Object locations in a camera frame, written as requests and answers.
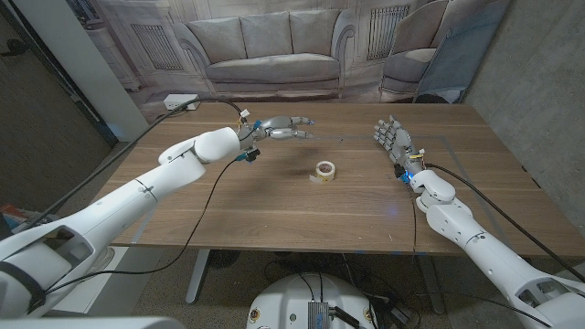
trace table top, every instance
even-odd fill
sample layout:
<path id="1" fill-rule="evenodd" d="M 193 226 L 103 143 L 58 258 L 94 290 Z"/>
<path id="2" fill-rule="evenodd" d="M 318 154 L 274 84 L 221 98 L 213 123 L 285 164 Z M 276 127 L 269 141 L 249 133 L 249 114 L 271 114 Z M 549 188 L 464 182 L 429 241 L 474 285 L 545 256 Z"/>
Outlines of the table top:
<path id="1" fill-rule="evenodd" d="M 313 140 L 257 143 L 258 159 L 233 164 L 219 180 L 189 246 L 411 254 L 414 215 L 410 195 L 393 174 L 373 126 L 390 114 L 410 132 L 425 162 L 471 180 L 517 223 L 558 255 L 583 256 L 585 239 L 531 180 L 474 108 L 446 104 L 241 103 L 249 121 L 276 115 L 306 116 Z M 167 147 L 201 133 L 235 126 L 233 110 L 218 103 L 170 118 L 131 151 L 97 197 L 155 168 Z M 335 164 L 335 180 L 309 180 L 322 160 Z M 207 165 L 194 184 L 162 200 L 151 216 L 126 229 L 114 244 L 182 246 L 199 218 L 213 183 L 228 161 Z M 484 228 L 526 256 L 544 255 L 471 189 L 437 171 L 457 190 Z M 463 253 L 434 232 L 416 210 L 417 253 Z"/>

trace robotic arm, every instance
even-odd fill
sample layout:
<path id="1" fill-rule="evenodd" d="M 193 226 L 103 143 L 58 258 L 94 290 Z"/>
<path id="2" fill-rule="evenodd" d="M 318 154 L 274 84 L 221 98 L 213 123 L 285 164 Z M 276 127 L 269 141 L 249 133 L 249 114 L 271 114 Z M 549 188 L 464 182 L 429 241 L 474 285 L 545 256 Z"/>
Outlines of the robotic arm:
<path id="1" fill-rule="evenodd" d="M 162 199 L 197 181 L 206 172 L 205 164 L 238 154 L 237 160 L 253 161 L 260 154 L 255 143 L 267 137 L 313 137 L 296 128 L 314 123 L 307 118 L 243 122 L 238 132 L 226 127 L 173 145 L 159 156 L 155 169 L 80 212 L 0 241 L 0 318 L 40 316 L 50 310 L 75 284 L 45 291 L 85 275 L 120 233 Z"/>
<path id="2" fill-rule="evenodd" d="M 525 328 L 578 328 L 585 323 L 585 283 L 566 280 L 533 268 L 504 243 L 482 228 L 472 211 L 455 197 L 454 187 L 425 169 L 409 133 L 390 116 L 379 121 L 374 138 L 417 197 L 433 230 L 458 245 L 508 302 L 540 321 L 518 314 Z"/>

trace concrete wall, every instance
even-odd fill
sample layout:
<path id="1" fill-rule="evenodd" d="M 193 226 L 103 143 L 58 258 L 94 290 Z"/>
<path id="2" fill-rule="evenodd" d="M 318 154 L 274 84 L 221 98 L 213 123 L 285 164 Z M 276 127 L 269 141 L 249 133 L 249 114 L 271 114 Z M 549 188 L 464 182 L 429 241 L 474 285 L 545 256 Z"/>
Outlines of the concrete wall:
<path id="1" fill-rule="evenodd" d="M 464 102 L 585 237 L 585 1 L 515 0 Z"/>

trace metal table leg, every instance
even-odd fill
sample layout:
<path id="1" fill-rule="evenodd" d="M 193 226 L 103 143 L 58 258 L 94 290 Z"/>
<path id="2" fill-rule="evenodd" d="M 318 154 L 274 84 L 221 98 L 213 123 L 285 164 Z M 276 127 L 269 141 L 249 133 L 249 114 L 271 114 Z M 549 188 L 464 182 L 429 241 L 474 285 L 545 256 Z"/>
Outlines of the metal table leg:
<path id="1" fill-rule="evenodd" d="M 194 303 L 199 298 L 199 289 L 203 286 L 209 252 L 209 249 L 200 249 L 197 252 L 193 274 L 191 274 L 191 282 L 189 283 L 189 289 L 186 292 L 185 302 L 187 303 Z"/>
<path id="2" fill-rule="evenodd" d="M 420 271 L 422 271 L 427 292 L 440 292 L 441 287 L 439 286 L 439 279 L 437 278 L 437 271 L 432 258 L 430 256 L 417 256 L 417 258 L 419 259 Z M 429 297 L 431 298 L 432 310 L 436 314 L 445 313 L 445 302 L 442 299 L 442 295 L 440 293 L 431 293 Z"/>

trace roll of tape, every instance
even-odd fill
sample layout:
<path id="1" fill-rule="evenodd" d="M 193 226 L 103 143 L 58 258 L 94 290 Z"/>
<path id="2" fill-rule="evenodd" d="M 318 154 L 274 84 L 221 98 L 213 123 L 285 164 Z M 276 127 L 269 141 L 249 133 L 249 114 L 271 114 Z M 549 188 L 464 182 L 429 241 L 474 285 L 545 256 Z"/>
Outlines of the roll of tape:
<path id="1" fill-rule="evenodd" d="M 322 161 L 315 168 L 316 176 L 309 175 L 309 179 L 315 183 L 332 181 L 335 178 L 335 164 L 329 161 Z"/>

